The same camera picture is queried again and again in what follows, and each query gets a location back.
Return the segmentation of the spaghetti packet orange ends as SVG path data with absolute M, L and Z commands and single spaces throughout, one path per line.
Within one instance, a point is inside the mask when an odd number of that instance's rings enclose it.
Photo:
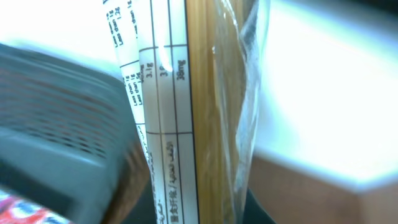
M 126 223 L 271 223 L 248 187 L 269 1 L 103 1 L 149 181 Z

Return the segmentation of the tissue multipack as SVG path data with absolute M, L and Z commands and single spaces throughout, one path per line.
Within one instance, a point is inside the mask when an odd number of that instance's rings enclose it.
M 1 224 L 71 224 L 58 213 L 1 188 Z

